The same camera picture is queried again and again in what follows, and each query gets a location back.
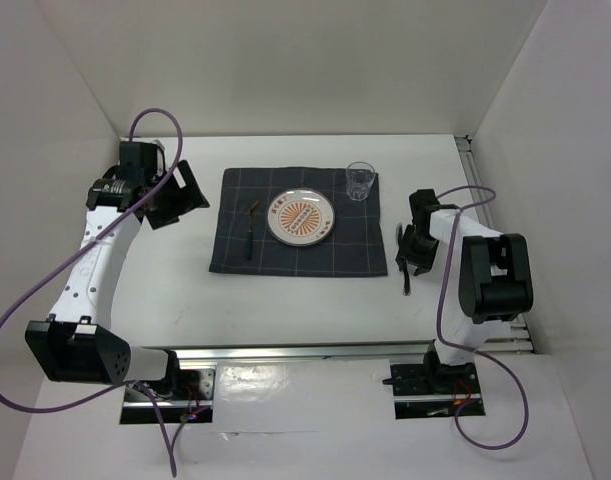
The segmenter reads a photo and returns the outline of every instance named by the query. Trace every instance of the gray grid pattern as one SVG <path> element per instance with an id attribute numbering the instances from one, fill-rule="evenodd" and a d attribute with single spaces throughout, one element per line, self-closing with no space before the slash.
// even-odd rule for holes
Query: gray grid pattern
<path id="1" fill-rule="evenodd" d="M 325 195 L 336 214 L 331 234 L 316 245 L 302 248 L 279 242 L 266 226 L 270 202 L 281 192 L 300 186 Z M 249 207 L 257 200 L 260 203 L 254 212 L 253 254 L 251 260 L 246 260 Z M 297 277 L 387 275 L 378 177 L 368 199 L 354 202 L 345 194 L 344 169 L 227 169 L 209 271 Z"/>

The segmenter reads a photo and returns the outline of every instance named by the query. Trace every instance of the white wall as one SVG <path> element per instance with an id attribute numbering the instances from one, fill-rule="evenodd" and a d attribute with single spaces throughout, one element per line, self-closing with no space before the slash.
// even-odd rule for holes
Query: white wall
<path id="1" fill-rule="evenodd" d="M 0 315 L 74 251 L 91 182 L 116 136 L 31 0 L 0 0 Z M 43 379 L 23 340 L 57 298 L 48 287 L 0 335 L 0 389 L 33 405 Z M 11 478 L 29 415 L 0 406 L 0 479 Z"/>
<path id="2" fill-rule="evenodd" d="M 611 0 L 550 0 L 475 136 L 493 217 L 529 242 L 528 320 L 611 479 Z"/>
<path id="3" fill-rule="evenodd" d="M 121 134 L 471 134 L 544 0 L 38 3 Z"/>

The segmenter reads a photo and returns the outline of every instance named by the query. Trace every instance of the red wire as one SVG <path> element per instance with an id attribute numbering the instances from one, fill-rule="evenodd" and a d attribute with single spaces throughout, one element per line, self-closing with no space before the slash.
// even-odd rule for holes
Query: red wire
<path id="1" fill-rule="evenodd" d="M 187 386 L 187 385 L 183 385 L 183 388 L 185 388 L 187 390 L 187 393 L 189 393 L 189 397 L 187 397 L 187 407 L 185 407 L 185 414 L 187 415 L 189 413 L 189 406 L 192 404 L 192 390 Z"/>
<path id="2" fill-rule="evenodd" d="M 196 385 L 196 395 L 194 396 L 194 398 L 196 399 L 196 410 L 200 408 L 200 405 L 198 403 L 198 394 L 199 394 L 198 385 Z"/>
<path id="3" fill-rule="evenodd" d="M 470 398 L 472 398 L 472 389 L 469 388 L 469 385 L 467 385 L 463 380 L 461 380 L 460 378 L 458 379 L 458 383 L 460 383 L 463 388 L 465 389 L 465 391 L 467 392 L 467 398 L 465 400 L 469 400 Z"/>

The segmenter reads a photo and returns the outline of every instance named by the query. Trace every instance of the drinking glass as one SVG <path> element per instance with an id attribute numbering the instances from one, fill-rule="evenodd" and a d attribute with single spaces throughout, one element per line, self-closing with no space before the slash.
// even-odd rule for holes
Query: drinking glass
<path id="1" fill-rule="evenodd" d="M 354 162 L 345 170 L 347 196 L 360 202 L 369 195 L 369 190 L 376 179 L 374 167 L 366 162 Z"/>

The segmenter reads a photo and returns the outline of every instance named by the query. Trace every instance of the white plate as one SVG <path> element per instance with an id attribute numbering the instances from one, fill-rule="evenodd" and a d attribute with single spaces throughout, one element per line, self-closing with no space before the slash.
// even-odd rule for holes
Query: white plate
<path id="1" fill-rule="evenodd" d="M 286 190 L 267 209 L 269 231 L 295 247 L 314 245 L 334 227 L 334 208 L 320 193 L 309 189 Z"/>

